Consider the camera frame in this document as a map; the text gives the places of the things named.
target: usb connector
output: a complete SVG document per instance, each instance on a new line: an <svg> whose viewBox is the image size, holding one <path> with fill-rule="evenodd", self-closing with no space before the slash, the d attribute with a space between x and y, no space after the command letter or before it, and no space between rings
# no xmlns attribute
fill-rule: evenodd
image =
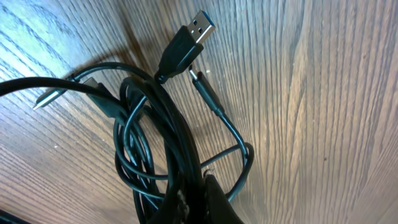
<svg viewBox="0 0 398 224"><path fill-rule="evenodd" d="M188 30L197 44L202 44L215 29L216 27L211 19L202 10L198 12L188 25Z"/></svg>
<svg viewBox="0 0 398 224"><path fill-rule="evenodd" d="M163 52L155 80L165 83L184 72L203 50L202 43L215 26L207 14L199 11L188 26L182 26Z"/></svg>

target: tangled black cable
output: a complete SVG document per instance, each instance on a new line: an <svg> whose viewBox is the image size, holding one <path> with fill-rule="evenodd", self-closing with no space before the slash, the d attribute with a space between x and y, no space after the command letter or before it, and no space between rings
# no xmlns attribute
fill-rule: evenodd
<svg viewBox="0 0 398 224"><path fill-rule="evenodd" d="M124 70L132 74L123 80L119 99L97 88L79 83L83 77L106 69ZM204 184L201 168L237 149L240 149L242 154L243 171L226 194L228 200L232 200L247 179L254 151L250 144L243 141L225 113L222 112L218 116L238 143L200 164L195 140L184 117L164 88L139 68L124 63L106 62L87 67L68 80L19 78L0 83L0 96L37 87L54 87L87 93L100 100L105 104L105 109L111 111L115 118L113 137L116 148L116 170L123 182L133 189L136 212L141 223L145 223L154 215L173 185L178 185L182 191L188 188L200 190ZM139 124L144 115L149 117L164 138L168 175L155 174L151 149ZM168 180L166 194L160 193L156 180Z"/></svg>

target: wooden surface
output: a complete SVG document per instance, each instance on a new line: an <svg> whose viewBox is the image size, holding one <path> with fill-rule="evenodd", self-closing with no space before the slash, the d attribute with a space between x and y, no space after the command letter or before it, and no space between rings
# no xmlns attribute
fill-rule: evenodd
<svg viewBox="0 0 398 224"><path fill-rule="evenodd" d="M174 33L204 9L217 28L195 63L256 152L232 202L241 219L397 223L397 8L396 0L3 0L0 79L63 77L101 60L153 74ZM113 93L125 76L96 74ZM165 88L201 161L234 144L188 73ZM114 168L113 121L72 92L32 111L42 92L0 99L0 208L32 223L137 223ZM164 173L162 140L146 121ZM241 170L238 154L212 167L225 190Z"/></svg>

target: black cable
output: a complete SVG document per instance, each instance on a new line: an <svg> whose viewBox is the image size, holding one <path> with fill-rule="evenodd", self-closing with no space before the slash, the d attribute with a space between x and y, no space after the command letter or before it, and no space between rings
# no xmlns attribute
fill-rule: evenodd
<svg viewBox="0 0 398 224"><path fill-rule="evenodd" d="M124 70L133 75L123 80L119 100L97 88L77 83L83 77L105 69ZM115 166L122 181L133 189L137 215L141 223L145 223L153 216L165 197L165 194L159 192L156 180L168 180L168 189L178 183L183 192L192 188L201 190L204 185L201 168L237 149L240 149L242 154L243 171L233 188L226 194L228 200L232 200L247 179L254 151L249 143L243 141L229 118L224 113L218 114L238 144L200 164L195 140L184 117L163 87L139 68L124 63L106 62L87 67L68 80L19 78L0 83L0 96L38 87L75 90L95 96L102 102L116 105L112 110L118 108L120 116L115 117L113 130L116 148ZM150 146L139 124L143 115L149 117L164 138L169 175L155 174Z"/></svg>

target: usb cable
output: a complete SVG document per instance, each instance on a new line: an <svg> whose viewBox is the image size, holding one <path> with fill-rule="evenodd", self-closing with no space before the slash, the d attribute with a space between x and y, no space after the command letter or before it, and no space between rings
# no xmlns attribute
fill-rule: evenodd
<svg viewBox="0 0 398 224"><path fill-rule="evenodd" d="M44 107L67 90L86 93L108 117L114 118L113 138L116 148L115 166L123 182L132 188L136 212L140 223L205 223L209 219L209 207L214 201L206 195L206 175L201 169L221 157L240 150L243 171L232 189L225 194L231 201L242 189L254 160L254 151L249 143L243 141L239 131L229 120L215 91L202 72L197 72L192 62L203 50L202 43L214 31L215 26L200 11L188 26L182 26L166 47L159 63L159 70L152 78L145 71L119 62L104 62L74 73L63 79L29 77L0 83L0 96L26 88L52 88L40 96L35 108ZM230 130L237 145L200 163L197 146L185 118L179 112L169 94L161 86L189 67L192 83L209 108ZM123 80L119 98L114 97L107 88L94 78L80 83L83 77L100 70L124 70L133 77ZM147 116L164 138L167 160L167 175L159 175L154 170L149 142L139 124ZM168 180L166 193L161 193L156 180Z"/></svg>

